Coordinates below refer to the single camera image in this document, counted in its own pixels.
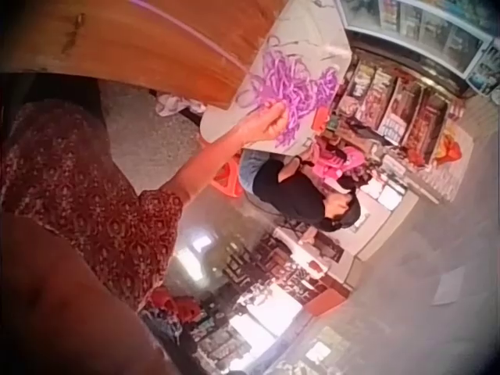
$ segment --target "white paper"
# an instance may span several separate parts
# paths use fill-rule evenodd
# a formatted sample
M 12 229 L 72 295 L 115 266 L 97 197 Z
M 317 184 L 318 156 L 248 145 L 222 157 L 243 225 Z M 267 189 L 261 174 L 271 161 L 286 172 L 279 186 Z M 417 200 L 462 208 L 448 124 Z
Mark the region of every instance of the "white paper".
M 459 299 L 465 271 L 462 266 L 441 276 L 432 305 L 445 305 Z

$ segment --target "tiled floor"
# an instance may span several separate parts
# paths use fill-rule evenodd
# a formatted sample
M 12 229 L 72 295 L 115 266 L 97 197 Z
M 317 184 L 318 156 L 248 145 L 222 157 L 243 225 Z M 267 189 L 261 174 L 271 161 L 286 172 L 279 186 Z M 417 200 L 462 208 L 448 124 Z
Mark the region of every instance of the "tiled floor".
M 196 127 L 180 116 L 157 117 L 146 91 L 119 84 L 102 90 L 116 163 L 138 191 L 158 187 L 197 149 Z M 440 206 L 420 200 L 363 267 L 355 294 L 312 327 L 287 360 L 304 358 L 326 326 L 344 343 L 324 360 L 328 374 L 467 373 L 498 343 L 497 111 L 473 99 L 463 123 L 475 151 L 456 200 Z M 260 213 L 248 204 L 203 191 L 184 213 L 177 251 L 194 249 L 193 240 L 207 235 L 212 244 L 197 254 L 205 278 L 193 282 L 174 260 L 168 285 L 194 295 L 216 287 L 225 260 L 220 250 L 232 241 L 251 245 L 265 230 L 254 214 Z M 465 273 L 458 301 L 432 305 L 441 275 L 459 267 Z

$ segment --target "pink object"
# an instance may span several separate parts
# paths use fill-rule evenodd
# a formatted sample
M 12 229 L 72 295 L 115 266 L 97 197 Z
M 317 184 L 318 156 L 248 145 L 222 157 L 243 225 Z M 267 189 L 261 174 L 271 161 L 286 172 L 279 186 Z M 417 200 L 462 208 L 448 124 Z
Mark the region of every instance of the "pink object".
M 269 41 L 276 40 L 271 49 Z M 237 102 L 241 107 L 263 105 L 269 100 L 285 102 L 289 111 L 287 129 L 277 138 L 277 145 L 289 145 L 295 139 L 300 127 L 300 119 L 316 111 L 321 106 L 329 107 L 337 89 L 337 75 L 333 68 L 325 69 L 320 78 L 314 80 L 302 58 L 285 55 L 278 50 L 280 41 L 270 37 L 268 49 L 262 58 L 262 76 L 252 75 L 251 86 L 253 99 L 243 102 L 250 90 L 241 92 Z
M 357 148 L 347 146 L 342 151 L 347 155 L 345 162 L 333 152 L 322 148 L 312 171 L 322 179 L 332 178 L 337 180 L 346 170 L 361 166 L 366 161 L 363 153 Z

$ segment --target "glass door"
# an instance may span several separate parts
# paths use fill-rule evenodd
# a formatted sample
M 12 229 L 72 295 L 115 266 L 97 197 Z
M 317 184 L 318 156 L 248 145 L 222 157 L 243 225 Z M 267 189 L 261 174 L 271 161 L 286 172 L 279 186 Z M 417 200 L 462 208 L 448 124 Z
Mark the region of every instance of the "glass door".
M 345 28 L 397 43 L 465 79 L 492 37 L 414 0 L 337 0 Z

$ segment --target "pink bag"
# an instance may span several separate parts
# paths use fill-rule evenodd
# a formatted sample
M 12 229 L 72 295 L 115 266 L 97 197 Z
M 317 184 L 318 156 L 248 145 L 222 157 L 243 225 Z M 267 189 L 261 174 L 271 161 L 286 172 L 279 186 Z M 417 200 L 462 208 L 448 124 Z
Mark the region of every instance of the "pink bag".
M 337 180 L 346 170 L 361 166 L 366 161 L 364 154 L 357 148 L 347 146 L 342 151 L 347 155 L 346 161 L 333 152 L 321 149 L 312 171 L 323 180 Z

